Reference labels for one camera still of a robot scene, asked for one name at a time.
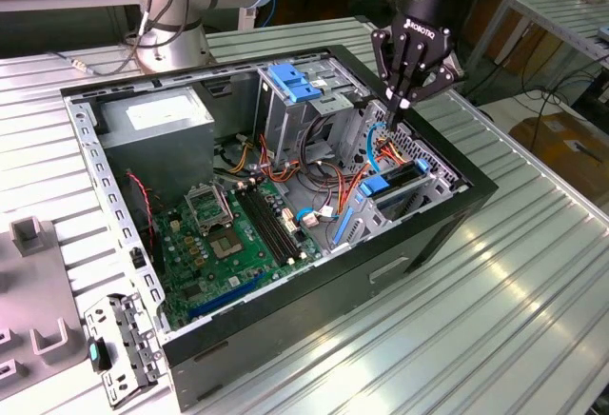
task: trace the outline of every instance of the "blue cable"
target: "blue cable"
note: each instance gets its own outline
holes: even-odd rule
[[[376,170],[377,172],[379,172],[381,170],[381,168],[379,168],[377,161],[374,159],[374,150],[372,149],[372,133],[374,132],[374,130],[376,128],[384,127],[384,126],[385,126],[384,122],[379,122],[379,123],[375,123],[374,125],[372,125],[370,127],[370,131],[368,132],[368,137],[366,139],[366,144],[365,144],[365,152],[366,152],[366,155],[368,155],[368,161],[370,162],[370,165],[372,166],[372,168],[374,170]]]
[[[300,212],[296,214],[296,222],[299,223],[307,213],[311,213],[313,211],[312,208],[304,208]]]
[[[265,22],[262,24],[262,26],[260,28],[264,28],[264,27],[266,27],[266,25],[268,25],[268,22],[270,22],[270,19],[273,18],[274,13],[275,13],[275,0],[273,0],[273,7],[270,9],[270,14],[268,15]]]

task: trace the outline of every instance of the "slotted metal worktable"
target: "slotted metal worktable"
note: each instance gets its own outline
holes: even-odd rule
[[[599,64],[609,68],[609,43],[597,36],[599,28],[609,25],[609,2],[589,4],[581,0],[503,0],[472,51],[465,66],[467,70],[476,68],[510,10],[524,17],[521,24],[526,26],[529,22],[536,23],[573,48],[573,54],[567,55],[557,66],[559,77],[555,81],[562,73],[569,71],[568,66],[578,51],[591,60],[601,60]],[[502,52],[510,51],[517,42],[518,36],[508,39]]]
[[[332,43],[374,68],[369,27],[354,19],[209,38],[221,61]],[[71,54],[110,70],[125,52]],[[0,226],[54,222],[81,313],[130,292],[58,94],[91,80],[49,55],[0,60]],[[498,192],[431,263],[189,413],[583,413],[609,382],[607,218],[458,94],[418,110]],[[0,413],[107,407],[83,362]],[[165,379],[119,411],[175,412]]]

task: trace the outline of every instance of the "blue plastic latch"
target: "blue plastic latch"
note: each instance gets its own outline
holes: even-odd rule
[[[322,95],[322,92],[309,84],[305,75],[292,65],[272,65],[268,67],[268,73],[275,83],[287,93],[292,103],[301,103]]]
[[[366,193],[366,191],[363,189],[364,187],[366,187],[368,189],[368,191],[370,191],[370,193]],[[386,180],[384,180],[384,178],[381,177],[380,175],[377,175],[376,177],[370,177],[369,179],[365,179],[360,184],[360,189],[363,191],[363,193],[366,196],[370,196],[371,194],[378,193],[379,191],[383,191],[385,188],[388,188],[388,187],[389,187],[389,184],[387,184]]]
[[[343,237],[344,230],[346,229],[346,226],[349,224],[349,220],[351,220],[351,215],[353,215],[353,209],[350,207],[349,210],[344,215],[343,221],[341,222],[341,225],[339,226],[339,230],[336,231],[334,240],[332,241],[335,246],[339,243],[339,241],[341,240],[341,237]]]
[[[371,196],[372,195],[372,190],[370,188],[368,188],[368,186],[362,182],[360,184],[360,190],[362,191],[363,194],[365,194],[366,196]]]
[[[425,160],[423,160],[423,158],[417,158],[415,160],[415,163],[417,164],[417,167],[422,170],[424,173],[429,172],[429,170],[431,169],[431,166],[429,166],[429,163],[427,163]]]
[[[98,354],[96,344],[91,344],[90,346],[88,346],[88,356],[92,361],[97,360]]]

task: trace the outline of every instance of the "metal frame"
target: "metal frame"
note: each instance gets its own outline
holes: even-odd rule
[[[510,10],[524,17],[521,23],[525,26],[531,22],[535,23],[590,59],[604,58],[601,64],[609,67],[609,46],[597,37],[599,28],[606,25],[609,3],[593,5],[581,0],[503,0],[480,42],[472,51],[465,65],[467,70],[476,68]],[[521,36],[508,40],[501,52],[506,49],[511,51],[519,37]],[[496,62],[501,62],[503,58],[500,53]]]

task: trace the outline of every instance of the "gray power supply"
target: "gray power supply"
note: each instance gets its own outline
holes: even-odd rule
[[[137,176],[168,203],[211,180],[214,121],[191,87],[166,89],[103,105],[99,137],[116,177]]]

